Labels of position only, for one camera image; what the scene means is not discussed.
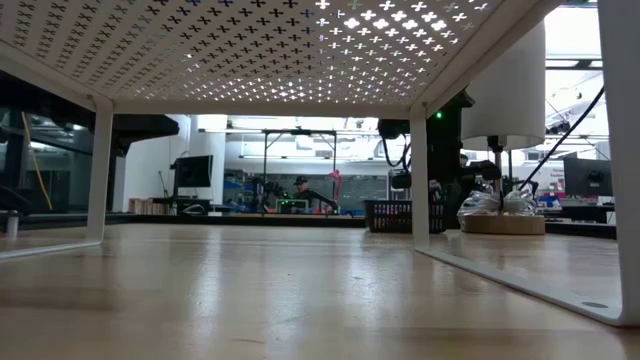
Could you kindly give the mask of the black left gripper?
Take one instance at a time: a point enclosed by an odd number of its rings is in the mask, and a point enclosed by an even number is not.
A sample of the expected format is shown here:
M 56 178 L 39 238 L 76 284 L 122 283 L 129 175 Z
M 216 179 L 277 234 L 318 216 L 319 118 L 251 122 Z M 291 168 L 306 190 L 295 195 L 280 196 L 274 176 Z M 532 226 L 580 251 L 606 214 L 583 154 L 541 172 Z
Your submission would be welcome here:
M 53 123 L 57 132 L 71 134 L 64 145 L 69 150 L 92 150 L 94 143 L 95 113 L 4 71 L 1 72 L 1 108 L 35 116 L 36 135 L 56 138 L 43 124 Z M 117 156 L 126 156 L 135 142 L 174 136 L 179 124 L 166 115 L 116 114 L 112 124 L 112 150 Z M 54 140 L 62 144 L 63 140 Z

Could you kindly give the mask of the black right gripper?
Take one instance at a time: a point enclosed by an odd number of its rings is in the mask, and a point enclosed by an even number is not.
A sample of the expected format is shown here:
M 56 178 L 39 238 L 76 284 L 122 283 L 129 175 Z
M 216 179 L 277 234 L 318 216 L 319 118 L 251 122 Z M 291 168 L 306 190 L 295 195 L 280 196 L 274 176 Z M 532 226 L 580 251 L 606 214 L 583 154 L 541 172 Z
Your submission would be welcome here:
M 472 191 L 479 191 L 476 177 L 497 180 L 501 170 L 491 161 L 468 163 L 460 158 L 461 114 L 459 106 L 438 110 L 428 119 L 428 176 L 429 176 L 429 228 L 456 230 L 460 228 L 457 212 Z M 390 171 L 391 188 L 409 190 L 411 174 L 406 170 Z M 437 181 L 453 181 L 442 190 Z

